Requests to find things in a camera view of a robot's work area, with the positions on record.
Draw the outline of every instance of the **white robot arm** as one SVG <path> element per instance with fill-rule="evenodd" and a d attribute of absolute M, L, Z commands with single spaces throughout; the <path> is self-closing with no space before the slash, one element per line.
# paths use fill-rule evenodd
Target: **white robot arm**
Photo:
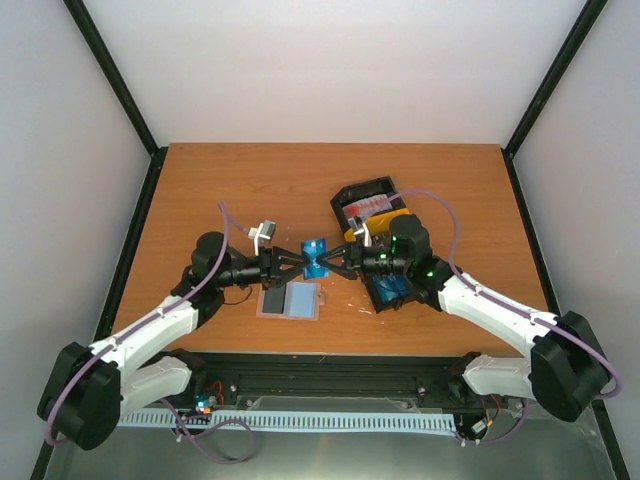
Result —
<path fill-rule="evenodd" d="M 251 232 L 258 238 L 254 241 L 258 254 L 249 258 L 230 247 L 222 252 L 219 232 L 201 236 L 182 280 L 158 307 L 108 338 L 88 347 L 72 343 L 60 352 L 40 399 L 38 416 L 48 420 L 58 402 L 61 406 L 53 426 L 90 450 L 111 434 L 121 417 L 194 384 L 202 361 L 188 352 L 171 352 L 144 365 L 171 342 L 210 320 L 224 303 L 224 288 L 277 287 L 302 273 L 309 264 L 307 257 L 263 246 L 274 229 L 272 222 L 265 222 L 259 229 L 265 234 Z M 220 267 L 202 284 L 220 256 Z M 80 379 L 77 373 L 82 368 L 88 370 Z"/>
<path fill-rule="evenodd" d="M 527 307 L 484 287 L 466 273 L 454 272 L 433 255 L 429 233 L 415 215 L 395 217 L 389 229 L 388 246 L 347 243 L 316 261 L 349 279 L 401 276 L 418 302 L 478 325 L 522 355 L 474 358 L 462 375 L 473 393 L 532 398 L 555 417 L 575 421 L 609 382 L 611 376 L 598 360 L 551 330 L 568 333 L 604 357 L 584 317 L 574 312 L 558 317 Z M 340 264 L 333 263 L 335 259 L 340 259 Z"/>

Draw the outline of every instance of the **wooden tabletop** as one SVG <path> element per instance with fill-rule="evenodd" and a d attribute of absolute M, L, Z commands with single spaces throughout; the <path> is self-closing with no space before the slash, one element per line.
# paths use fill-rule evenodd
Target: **wooden tabletop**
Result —
<path fill-rule="evenodd" d="M 544 308 L 542 289 L 498 145 L 173 144 L 151 204 L 114 332 L 154 308 L 180 280 L 200 235 L 222 231 L 217 200 L 234 219 L 277 222 L 274 245 L 300 251 L 318 237 L 343 243 L 329 201 L 349 184 L 390 175 L 399 191 L 428 189 L 457 211 L 456 264 L 514 299 Z M 452 223 L 422 196 L 405 197 L 446 257 Z M 252 243 L 232 229 L 231 245 Z M 319 279 L 326 295 L 317 321 L 256 317 L 258 297 L 223 306 L 172 347 L 192 351 L 462 355 L 476 350 L 514 354 L 508 345 L 460 318 L 416 302 L 375 314 L 359 281 Z M 227 289 L 227 302 L 245 292 Z"/>

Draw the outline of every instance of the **purple cable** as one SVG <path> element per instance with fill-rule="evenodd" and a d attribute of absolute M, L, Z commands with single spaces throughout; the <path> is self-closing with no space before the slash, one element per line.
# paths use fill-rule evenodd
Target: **purple cable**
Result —
<path fill-rule="evenodd" d="M 223 218 L 223 221 L 224 221 L 224 235 L 223 235 L 223 239 L 222 239 L 222 247 L 221 247 L 221 250 L 220 250 L 220 251 L 224 252 L 224 251 L 227 250 L 227 242 L 228 242 L 228 239 L 229 239 L 229 214 L 227 213 L 227 210 L 226 210 L 223 202 L 218 202 L 218 208 L 222 212 L 222 218 Z M 207 282 L 209 280 L 211 280 L 211 278 L 215 275 L 216 271 L 220 267 L 220 264 L 222 263 L 223 257 L 224 257 L 224 255 L 218 255 L 218 258 L 216 259 L 216 262 L 213 265 L 213 268 L 209 271 L 207 276 L 204 277 L 202 279 L 202 281 L 198 285 L 196 285 L 184 297 L 179 298 L 178 300 L 176 300 L 171 305 L 165 307 L 163 309 L 163 312 L 164 313 L 169 313 L 171 310 L 173 310 L 174 308 L 182 305 L 184 302 L 186 302 L 191 297 L 193 297 L 196 293 L 198 293 L 207 284 Z M 154 320 L 156 320 L 158 318 L 160 318 L 160 313 L 158 313 L 158 312 L 154 313 L 153 315 L 150 315 L 148 318 L 146 318 L 144 321 L 140 322 L 138 325 L 132 327 L 130 330 L 126 331 L 122 335 L 117 336 L 116 337 L 116 344 L 117 345 L 121 344 L 127 338 L 129 338 L 131 335 L 133 335 L 134 333 L 139 331 L 141 328 L 146 327 L 147 325 L 149 325 L 151 322 L 153 322 Z M 98 353 L 95 353 L 93 355 L 93 357 L 91 357 L 91 359 L 89 359 L 89 361 L 87 363 L 85 363 L 80 368 L 80 370 L 78 370 L 78 373 L 76 373 L 71 378 L 69 383 L 67 383 L 67 385 L 64 387 L 64 389 L 60 393 L 60 396 L 58 397 L 58 399 L 53 404 L 53 408 L 51 409 L 51 412 L 49 412 L 49 416 L 47 417 L 47 426 L 46 426 L 45 431 L 44 431 L 45 441 L 49 445 L 51 445 L 52 447 L 56 447 L 58 445 L 61 445 L 63 442 L 65 442 L 67 440 L 67 439 L 56 440 L 55 438 L 53 438 L 53 428 L 54 428 L 53 427 L 53 423 L 54 423 L 56 417 L 58 416 L 58 412 L 60 411 L 60 407 L 62 407 L 62 404 L 64 403 L 64 401 L 69 396 L 69 393 L 71 392 L 71 390 L 73 390 L 73 387 L 75 387 L 76 384 L 80 381 L 82 376 L 85 373 L 87 373 L 91 367 L 93 367 L 96 363 L 98 363 L 98 360 L 100 360 L 100 358 L 102 358 L 108 352 L 113 350 L 113 348 L 114 348 L 113 345 L 107 345 L 102 350 L 100 350 Z"/>
<path fill-rule="evenodd" d="M 459 240 L 459 237 L 460 237 L 460 222 L 458 221 L 458 216 L 456 215 L 455 210 L 449 204 L 449 202 L 447 202 L 444 198 L 440 197 L 439 195 L 437 195 L 437 194 L 435 194 L 433 192 L 429 192 L 428 190 L 421 190 L 421 189 L 407 190 L 405 192 L 398 192 L 398 193 L 396 193 L 394 195 L 391 195 L 388 198 L 388 202 L 391 203 L 396 198 L 400 198 L 400 197 L 403 197 L 405 195 L 410 195 L 410 194 L 414 194 L 414 193 L 421 194 L 421 195 L 426 195 L 428 197 L 433 198 L 438 203 L 440 203 L 444 208 L 446 208 L 447 211 L 449 212 L 449 215 L 451 216 L 451 220 L 453 221 L 453 240 L 451 241 L 451 247 L 449 247 L 449 255 L 448 255 L 448 258 L 447 258 L 447 262 L 449 263 L 449 267 L 451 267 L 451 270 L 453 271 L 454 275 L 464 285 L 466 285 L 468 288 L 470 288 L 473 291 L 476 291 L 476 285 L 471 283 L 469 280 L 467 280 L 462 275 L 462 273 L 460 273 L 460 271 L 456 268 L 456 265 L 455 265 L 455 262 L 454 262 L 454 259 L 453 259 L 455 251 L 456 251 L 456 248 L 458 246 L 458 240 Z M 366 220 L 371 215 L 372 214 L 369 214 L 369 215 L 365 216 L 363 218 L 363 220 Z M 485 292 L 483 290 L 478 291 L 478 295 L 480 295 L 483 298 L 486 298 L 487 300 L 495 303 L 496 305 L 499 305 L 499 306 L 501 306 L 503 308 L 506 308 L 510 312 L 513 312 L 516 315 L 521 316 L 522 318 L 525 318 L 525 319 L 529 320 L 529 313 L 526 310 L 521 310 L 520 308 L 518 308 L 516 306 L 513 306 L 513 305 L 511 305 L 511 304 L 509 304 L 509 303 L 507 303 L 507 302 L 505 302 L 505 301 L 503 301 L 503 300 L 501 300 L 499 298 L 496 298 L 496 297 L 488 294 L 487 292 Z M 549 322 L 547 322 L 545 320 L 542 320 L 541 318 L 534 318 L 533 321 L 536 322 L 538 325 L 546 327 L 549 330 L 551 330 L 552 332 L 557 333 L 558 335 L 566 338 L 567 340 L 569 340 L 574 345 L 577 345 L 578 347 L 583 349 L 585 352 L 587 352 L 593 358 L 598 360 L 598 362 L 600 362 L 600 364 L 609 372 L 609 374 L 615 380 L 615 386 L 614 386 L 613 390 L 611 390 L 610 392 L 601 393 L 601 394 L 597 395 L 595 397 L 596 399 L 605 400 L 607 398 L 613 398 L 616 395 L 620 394 L 620 392 L 622 391 L 622 387 L 624 385 L 624 381 L 622 380 L 622 375 L 620 375 L 620 372 L 618 372 L 618 370 L 611 364 L 611 362 L 609 362 L 609 360 L 607 360 L 603 355 L 598 353 L 596 350 L 594 350 L 592 347 L 587 345 L 585 342 L 583 342 L 579 338 L 575 337 L 574 335 L 571 335 L 569 332 L 566 332 L 565 330 L 561 329 L 560 327 L 558 327 L 556 325 L 553 325 L 552 323 L 549 323 Z"/>
<path fill-rule="evenodd" d="M 253 434 L 253 430 L 251 430 L 251 427 L 249 427 L 249 425 L 245 421 L 240 420 L 239 418 L 230 418 L 228 420 L 224 420 L 214 425 L 211 428 L 206 429 L 204 432 L 198 433 L 197 435 L 192 435 L 191 432 L 189 431 L 189 427 L 184 423 L 184 420 L 182 420 L 182 416 L 175 409 L 175 407 L 171 405 L 165 398 L 161 399 L 160 402 L 162 402 L 165 407 L 171 410 L 171 413 L 173 413 L 174 417 L 176 417 L 176 422 L 178 422 L 178 427 L 182 431 L 182 434 L 189 439 L 189 441 L 193 444 L 194 447 L 198 449 L 200 453 L 202 453 L 205 457 L 209 458 L 210 460 L 213 460 L 216 463 L 222 463 L 223 465 L 235 465 L 237 463 L 242 463 L 247 461 L 254 455 L 256 451 L 255 436 Z M 240 425 L 249 434 L 249 448 L 247 449 L 247 453 L 245 453 L 241 457 L 231 458 L 231 459 L 218 457 L 210 452 L 207 452 L 202 447 L 202 445 L 200 445 L 196 440 L 196 438 L 202 438 L 217 432 L 220 428 L 224 427 L 225 425 L 234 425 L 234 424 Z"/>
<path fill-rule="evenodd" d="M 249 229 L 246 227 L 243 227 L 242 225 L 240 225 L 238 222 L 236 222 L 233 217 L 231 215 L 229 215 L 229 213 L 227 213 L 227 221 L 233 225 L 234 227 L 236 227 L 238 230 L 240 230 L 243 233 L 249 233 Z"/>
<path fill-rule="evenodd" d="M 498 438 L 492 438 L 491 440 L 480 440 L 478 445 L 495 445 L 496 443 L 503 442 L 508 438 L 513 437 L 517 433 L 517 431 L 520 430 L 520 428 L 522 428 L 522 425 L 524 425 L 524 421 L 526 420 L 527 415 L 529 414 L 529 403 L 526 400 L 523 400 L 523 405 L 524 405 L 524 408 L 522 409 L 522 412 L 520 412 L 520 418 L 516 421 L 516 423 L 513 425 L 513 427 L 511 427 L 511 429 L 508 432 L 504 433 L 503 435 L 500 435 Z M 466 442 L 466 440 L 462 438 L 458 432 L 455 432 L 454 435 L 461 442 Z"/>

